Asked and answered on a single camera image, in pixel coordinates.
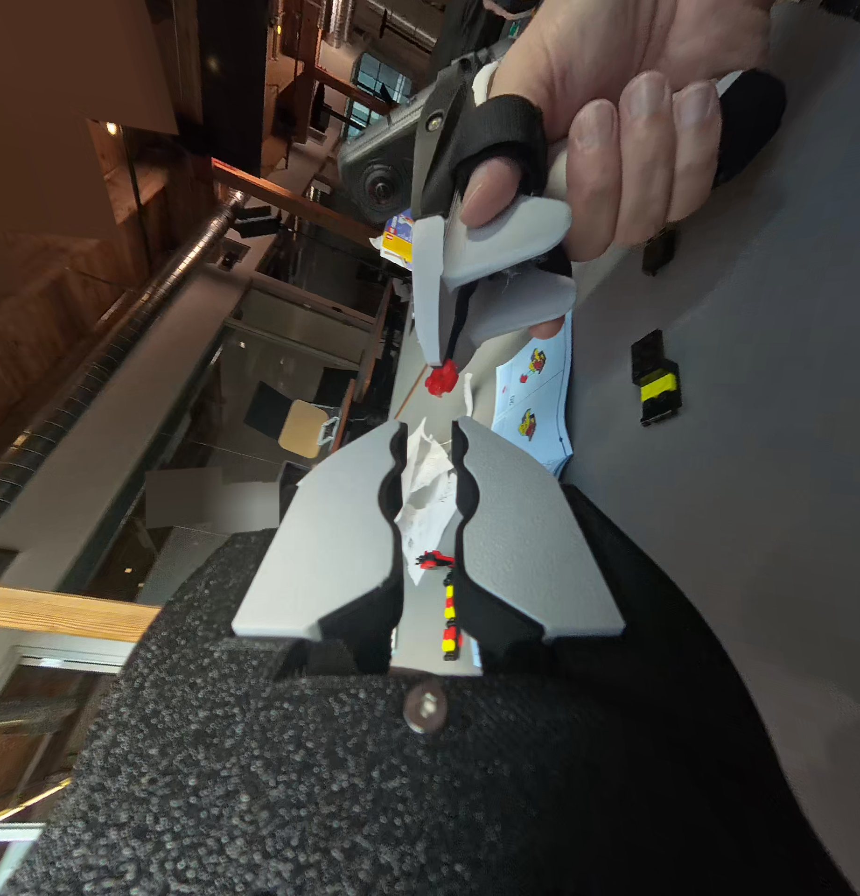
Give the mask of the wooden ceiling beam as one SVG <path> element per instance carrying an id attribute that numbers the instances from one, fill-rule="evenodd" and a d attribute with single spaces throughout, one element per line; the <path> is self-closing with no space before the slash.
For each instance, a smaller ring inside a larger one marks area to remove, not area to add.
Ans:
<path id="1" fill-rule="evenodd" d="M 369 246 L 372 240 L 380 238 L 381 230 L 313 202 L 265 178 L 248 174 L 217 159 L 211 159 L 210 164 L 212 177 L 217 183 L 310 221 L 351 242 Z"/>

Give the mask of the crumpled white plastic bag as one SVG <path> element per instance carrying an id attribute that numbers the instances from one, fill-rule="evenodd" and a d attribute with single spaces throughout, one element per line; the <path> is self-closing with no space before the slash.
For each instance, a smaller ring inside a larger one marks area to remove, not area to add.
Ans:
<path id="1" fill-rule="evenodd" d="M 405 570 L 413 584 L 424 573 L 415 558 L 439 550 L 456 512 L 457 474 L 446 448 L 426 432 L 422 420 L 406 440 L 406 465 L 401 475 L 402 507 L 396 517 Z"/>

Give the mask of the tan seat chair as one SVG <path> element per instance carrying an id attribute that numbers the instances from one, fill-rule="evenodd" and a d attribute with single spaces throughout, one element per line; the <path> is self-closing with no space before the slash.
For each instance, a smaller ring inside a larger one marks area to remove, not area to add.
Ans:
<path id="1" fill-rule="evenodd" d="M 312 460 L 333 443 L 341 412 L 302 399 L 290 399 L 259 381 L 245 414 L 245 426 L 290 454 Z"/>

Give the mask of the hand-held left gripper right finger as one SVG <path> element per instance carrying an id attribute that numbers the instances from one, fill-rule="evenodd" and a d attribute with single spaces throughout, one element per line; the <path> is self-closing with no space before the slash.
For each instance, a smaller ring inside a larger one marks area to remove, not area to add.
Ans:
<path id="1" fill-rule="evenodd" d="M 452 424 L 454 601 L 485 670 L 626 622 L 558 479 L 476 420 Z"/>

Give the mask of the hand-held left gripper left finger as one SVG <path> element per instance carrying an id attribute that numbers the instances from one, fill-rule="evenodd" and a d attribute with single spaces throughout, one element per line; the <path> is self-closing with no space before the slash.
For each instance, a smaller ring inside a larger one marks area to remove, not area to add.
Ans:
<path id="1" fill-rule="evenodd" d="M 384 674 L 404 604 L 396 518 L 406 424 L 349 442 L 298 483 L 232 622 L 236 636 L 336 641 L 358 669 Z"/>

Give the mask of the light blue instruction booklet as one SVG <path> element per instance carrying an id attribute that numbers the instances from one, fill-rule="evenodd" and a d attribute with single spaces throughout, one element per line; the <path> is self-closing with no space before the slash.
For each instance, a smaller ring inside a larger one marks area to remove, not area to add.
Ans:
<path id="1" fill-rule="evenodd" d="M 547 340 L 532 338 L 496 368 L 491 430 L 559 478 L 573 456 L 566 423 L 572 373 L 572 313 Z"/>

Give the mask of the purple yellow toy box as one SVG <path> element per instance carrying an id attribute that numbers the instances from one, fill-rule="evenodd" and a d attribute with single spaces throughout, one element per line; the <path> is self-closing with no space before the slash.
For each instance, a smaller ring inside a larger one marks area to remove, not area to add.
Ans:
<path id="1" fill-rule="evenodd" d="M 411 209 L 405 209 L 389 218 L 381 234 L 369 240 L 383 260 L 408 271 L 413 270 L 413 225 Z"/>

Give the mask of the black toy brick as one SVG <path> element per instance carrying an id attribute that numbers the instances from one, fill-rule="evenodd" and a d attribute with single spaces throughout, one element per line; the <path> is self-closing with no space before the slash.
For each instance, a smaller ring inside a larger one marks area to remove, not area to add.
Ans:
<path id="1" fill-rule="evenodd" d="M 679 233 L 678 225 L 672 223 L 645 243 L 641 258 L 641 271 L 645 275 L 655 277 L 671 263 L 679 245 Z"/>

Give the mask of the person's right hand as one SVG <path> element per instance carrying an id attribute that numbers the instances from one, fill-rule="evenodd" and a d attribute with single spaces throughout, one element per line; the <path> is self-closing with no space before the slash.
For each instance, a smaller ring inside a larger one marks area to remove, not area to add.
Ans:
<path id="1" fill-rule="evenodd" d="M 710 196 L 716 83 L 759 67 L 770 1 L 549 1 L 491 75 L 566 141 L 572 263 L 642 245 Z"/>

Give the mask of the metal ventilation duct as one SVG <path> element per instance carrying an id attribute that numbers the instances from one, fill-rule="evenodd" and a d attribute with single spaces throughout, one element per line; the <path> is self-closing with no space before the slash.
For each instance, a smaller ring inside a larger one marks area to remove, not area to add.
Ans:
<path id="1" fill-rule="evenodd" d="M 0 455 L 0 519 L 16 503 L 44 463 L 78 426 L 143 337 L 209 259 L 245 207 L 248 196 L 234 190 L 178 248 L 144 287 L 105 340 L 85 358 L 64 394 L 37 414 Z"/>

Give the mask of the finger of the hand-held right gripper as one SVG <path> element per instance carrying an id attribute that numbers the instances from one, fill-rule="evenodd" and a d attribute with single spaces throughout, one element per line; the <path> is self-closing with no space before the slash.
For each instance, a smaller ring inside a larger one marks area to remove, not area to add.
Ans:
<path id="1" fill-rule="evenodd" d="M 571 272 L 539 268 L 498 273 L 458 287 L 447 357 L 454 364 L 469 364 L 485 342 L 566 316 L 577 294 Z"/>
<path id="2" fill-rule="evenodd" d="M 413 316 L 416 337 L 431 367 L 447 357 L 455 291 L 498 273 L 534 268 L 571 272 L 562 241 L 571 226 L 570 206 L 552 198 L 516 198 L 490 223 L 469 229 L 456 198 L 447 218 L 420 218 L 413 225 Z"/>

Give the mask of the black yellow brick assembly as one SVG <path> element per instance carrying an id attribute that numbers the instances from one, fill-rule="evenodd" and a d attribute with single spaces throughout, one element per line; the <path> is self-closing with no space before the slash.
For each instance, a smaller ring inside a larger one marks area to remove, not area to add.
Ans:
<path id="1" fill-rule="evenodd" d="M 641 426 L 677 416 L 682 409 L 680 369 L 666 357 L 662 330 L 652 330 L 631 345 L 630 366 L 641 405 Z"/>

